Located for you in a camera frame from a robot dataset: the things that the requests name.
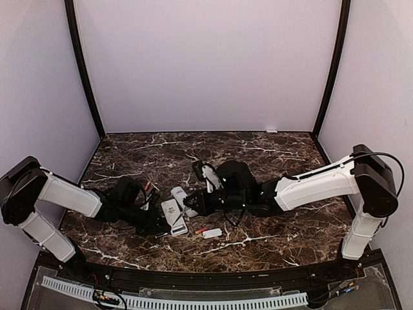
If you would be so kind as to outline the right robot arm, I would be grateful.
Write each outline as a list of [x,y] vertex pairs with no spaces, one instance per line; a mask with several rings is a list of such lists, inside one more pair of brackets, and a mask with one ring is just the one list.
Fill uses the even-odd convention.
[[329,274],[343,280],[354,270],[354,260],[398,208],[402,186],[396,186],[392,169],[366,145],[354,146],[350,155],[330,165],[295,176],[284,175],[259,183],[246,163],[230,160],[214,168],[197,161],[192,167],[206,188],[183,200],[200,216],[217,210],[240,210],[258,217],[277,216],[308,203],[358,194],[361,207],[341,246],[341,256],[330,264]]

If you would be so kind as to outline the clear handle screwdriver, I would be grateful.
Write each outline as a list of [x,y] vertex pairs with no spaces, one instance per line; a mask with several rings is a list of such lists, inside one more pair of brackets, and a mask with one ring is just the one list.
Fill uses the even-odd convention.
[[177,224],[177,222],[185,215],[186,211],[182,211],[180,213],[180,215],[177,217],[177,219],[175,220],[175,222],[172,224],[172,227]]

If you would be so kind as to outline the white remote with green buttons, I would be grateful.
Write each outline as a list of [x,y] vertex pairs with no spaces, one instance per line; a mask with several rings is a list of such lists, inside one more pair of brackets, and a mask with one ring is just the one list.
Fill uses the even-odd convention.
[[181,218],[177,224],[172,227],[172,224],[175,222],[177,217],[180,215],[181,210],[175,201],[175,199],[171,199],[168,201],[164,201],[161,203],[161,208],[164,212],[166,222],[171,227],[170,234],[171,236],[179,236],[182,234],[186,234],[188,232],[188,228],[183,218]]

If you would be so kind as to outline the white battery cover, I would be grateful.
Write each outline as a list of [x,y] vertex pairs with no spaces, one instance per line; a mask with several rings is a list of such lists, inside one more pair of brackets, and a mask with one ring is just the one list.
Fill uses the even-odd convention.
[[217,228],[217,229],[211,229],[211,230],[203,231],[202,232],[202,237],[204,239],[209,239],[209,238],[219,237],[222,234],[223,234],[222,230],[220,228]]

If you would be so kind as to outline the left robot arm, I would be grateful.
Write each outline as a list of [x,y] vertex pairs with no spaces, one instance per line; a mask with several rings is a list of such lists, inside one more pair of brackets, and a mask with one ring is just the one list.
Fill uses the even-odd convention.
[[44,168],[29,156],[1,176],[1,217],[7,225],[20,228],[40,247],[66,264],[68,274],[78,282],[91,276],[90,266],[82,261],[83,253],[46,216],[42,206],[73,211],[101,223],[121,221],[136,234],[168,233],[171,229],[156,206],[155,190],[146,192],[143,185],[122,176],[107,189],[82,187]]

